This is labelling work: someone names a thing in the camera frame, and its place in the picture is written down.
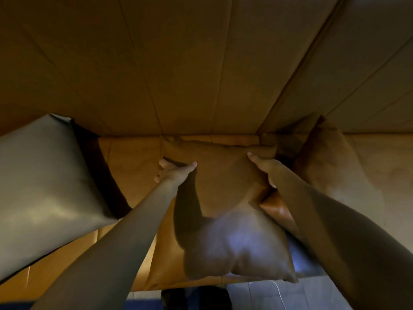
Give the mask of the shiny tan leather cushion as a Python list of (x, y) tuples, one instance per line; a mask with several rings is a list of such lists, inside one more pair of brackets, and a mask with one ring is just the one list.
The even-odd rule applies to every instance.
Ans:
[(290, 211), (286, 207), (279, 191), (276, 189), (264, 198), (259, 204), (276, 223), (281, 225), (287, 232), (292, 234), (303, 245), (308, 245), (307, 239), (304, 237), (296, 222), (294, 221)]

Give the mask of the brown suede square cushion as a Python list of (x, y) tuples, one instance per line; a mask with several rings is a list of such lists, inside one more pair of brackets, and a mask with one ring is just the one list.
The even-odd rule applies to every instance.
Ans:
[(159, 227), (154, 284), (228, 274), (298, 281), (285, 231), (259, 208), (270, 185), (248, 152), (273, 158), (276, 147), (162, 141), (167, 160), (198, 166), (179, 186)]

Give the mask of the large brown suede cushion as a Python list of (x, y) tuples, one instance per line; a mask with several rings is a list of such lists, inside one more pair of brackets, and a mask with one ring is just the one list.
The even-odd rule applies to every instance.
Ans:
[(385, 227), (380, 189), (367, 177), (351, 143), (324, 116), (310, 131), (292, 170), (321, 193)]

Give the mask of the person's right forearm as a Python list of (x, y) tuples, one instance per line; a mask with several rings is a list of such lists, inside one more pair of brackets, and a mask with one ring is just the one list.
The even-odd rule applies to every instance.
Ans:
[(273, 160), (271, 181), (354, 310), (413, 310), (413, 253), (352, 208)]

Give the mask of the person's right hand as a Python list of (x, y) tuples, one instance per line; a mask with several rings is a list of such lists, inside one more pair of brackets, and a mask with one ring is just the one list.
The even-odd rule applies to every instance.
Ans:
[(274, 158), (263, 158), (266, 159), (266, 168), (259, 168), (261, 171), (265, 172), (268, 176), (268, 182), (271, 187), (277, 189), (276, 183), (274, 179), (280, 179), (281, 174), (284, 171), (289, 171), (289, 169), (282, 164), (279, 160)]

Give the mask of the grey leather cushion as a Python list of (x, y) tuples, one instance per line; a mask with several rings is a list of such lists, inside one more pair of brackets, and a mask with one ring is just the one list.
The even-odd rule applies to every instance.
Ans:
[(73, 123), (47, 114), (0, 137), (0, 285), (116, 222), (89, 172)]

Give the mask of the person's left hand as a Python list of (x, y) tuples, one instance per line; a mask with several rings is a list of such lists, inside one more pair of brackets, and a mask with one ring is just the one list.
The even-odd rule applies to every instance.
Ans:
[(179, 168), (173, 162), (167, 161), (166, 158), (159, 160), (160, 170), (155, 176), (154, 181), (162, 187), (169, 187), (172, 191), (177, 191), (178, 187), (187, 179), (188, 176), (179, 174)]

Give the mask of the tan leather sofa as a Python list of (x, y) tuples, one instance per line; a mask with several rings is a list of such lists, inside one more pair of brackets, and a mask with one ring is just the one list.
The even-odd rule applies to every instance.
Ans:
[(413, 0), (0, 0), (0, 134), (55, 112), (130, 206), (158, 134), (251, 145), (327, 115), (413, 250)]

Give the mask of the person's left forearm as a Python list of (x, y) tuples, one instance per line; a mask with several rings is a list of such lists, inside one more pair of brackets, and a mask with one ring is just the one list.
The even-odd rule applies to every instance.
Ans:
[(164, 180), (80, 255), (30, 310), (121, 310), (179, 183)]

